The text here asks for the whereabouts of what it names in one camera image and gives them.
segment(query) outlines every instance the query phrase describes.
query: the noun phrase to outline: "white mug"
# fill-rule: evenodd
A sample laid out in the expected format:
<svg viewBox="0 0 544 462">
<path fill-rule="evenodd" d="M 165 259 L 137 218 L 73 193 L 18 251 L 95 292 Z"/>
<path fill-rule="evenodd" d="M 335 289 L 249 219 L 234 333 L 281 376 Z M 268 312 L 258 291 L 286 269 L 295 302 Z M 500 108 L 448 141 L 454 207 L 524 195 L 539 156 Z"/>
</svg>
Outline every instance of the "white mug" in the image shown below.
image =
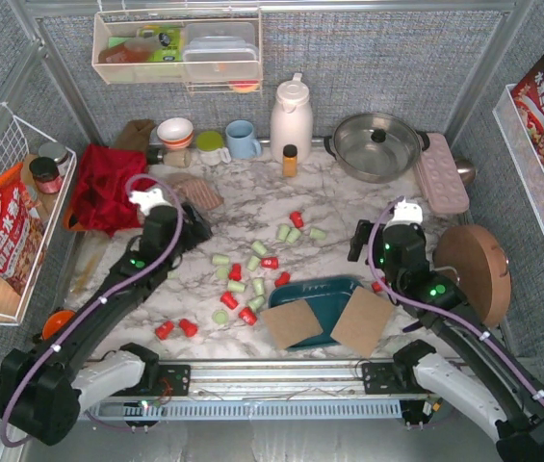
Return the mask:
<svg viewBox="0 0 544 462">
<path fill-rule="evenodd" d="M 231 162 L 231 155 L 226 147 L 219 147 L 213 151 L 202 151 L 198 149 L 198 157 L 207 166 L 217 166 L 220 162 L 228 164 Z"/>
</svg>

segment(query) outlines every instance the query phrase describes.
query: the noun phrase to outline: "red cloth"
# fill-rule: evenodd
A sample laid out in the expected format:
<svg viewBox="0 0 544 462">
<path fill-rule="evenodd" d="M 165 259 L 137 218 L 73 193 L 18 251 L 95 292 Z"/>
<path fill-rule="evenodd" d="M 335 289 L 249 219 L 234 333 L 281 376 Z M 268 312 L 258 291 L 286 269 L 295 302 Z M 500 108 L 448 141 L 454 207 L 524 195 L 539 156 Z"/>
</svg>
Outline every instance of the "red cloth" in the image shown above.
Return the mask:
<svg viewBox="0 0 544 462">
<path fill-rule="evenodd" d="M 137 173 L 145 173 L 145 154 L 90 144 L 81 160 L 79 178 L 70 207 L 84 229 L 98 229 L 113 236 L 119 229 L 138 228 L 137 205 L 128 200 L 124 186 Z M 145 191 L 154 185 L 139 180 L 133 188 Z"/>
</svg>

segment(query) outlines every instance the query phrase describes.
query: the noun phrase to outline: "brown pan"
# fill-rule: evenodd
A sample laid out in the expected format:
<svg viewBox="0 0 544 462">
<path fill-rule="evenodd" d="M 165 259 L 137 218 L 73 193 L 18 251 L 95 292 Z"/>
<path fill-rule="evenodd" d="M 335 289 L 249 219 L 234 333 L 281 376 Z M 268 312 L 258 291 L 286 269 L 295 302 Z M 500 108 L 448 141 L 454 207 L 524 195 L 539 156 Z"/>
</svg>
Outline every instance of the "brown pan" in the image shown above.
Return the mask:
<svg viewBox="0 0 544 462">
<path fill-rule="evenodd" d="M 511 301 L 509 261 L 487 229 L 476 224 L 449 228 L 436 246 L 434 265 L 455 268 L 459 288 L 485 325 L 494 327 L 503 320 Z M 456 278 L 450 269 L 441 272 Z"/>
</svg>

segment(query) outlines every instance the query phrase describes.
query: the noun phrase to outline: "blue tray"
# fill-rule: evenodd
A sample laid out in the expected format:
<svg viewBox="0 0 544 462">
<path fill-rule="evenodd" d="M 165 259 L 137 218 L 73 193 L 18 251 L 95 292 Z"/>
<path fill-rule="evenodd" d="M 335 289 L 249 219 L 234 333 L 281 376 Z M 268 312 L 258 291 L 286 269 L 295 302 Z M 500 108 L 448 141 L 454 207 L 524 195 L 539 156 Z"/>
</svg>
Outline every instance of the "blue tray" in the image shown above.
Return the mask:
<svg viewBox="0 0 544 462">
<path fill-rule="evenodd" d="M 291 301 L 306 300 L 323 328 L 323 334 L 303 340 L 287 349 L 295 351 L 297 349 L 338 345 L 338 342 L 333 340 L 330 334 L 357 287 L 362 286 L 354 277 L 333 276 L 293 282 L 278 287 L 273 291 L 269 300 L 270 309 Z"/>
</svg>

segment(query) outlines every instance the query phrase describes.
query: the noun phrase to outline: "white kettle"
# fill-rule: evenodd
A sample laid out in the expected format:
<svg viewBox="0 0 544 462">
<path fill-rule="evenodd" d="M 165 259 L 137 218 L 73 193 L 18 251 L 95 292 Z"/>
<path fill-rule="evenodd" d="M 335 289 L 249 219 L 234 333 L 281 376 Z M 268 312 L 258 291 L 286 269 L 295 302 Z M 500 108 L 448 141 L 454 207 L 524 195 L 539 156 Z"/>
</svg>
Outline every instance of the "white kettle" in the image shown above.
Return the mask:
<svg viewBox="0 0 544 462">
<path fill-rule="evenodd" d="M 270 124 L 270 148 L 273 158 L 282 163 L 282 150 L 287 144 L 298 149 L 298 163 L 305 161 L 312 147 L 312 108 L 310 90 L 301 82 L 301 74 L 283 82 L 275 94 Z"/>
</svg>

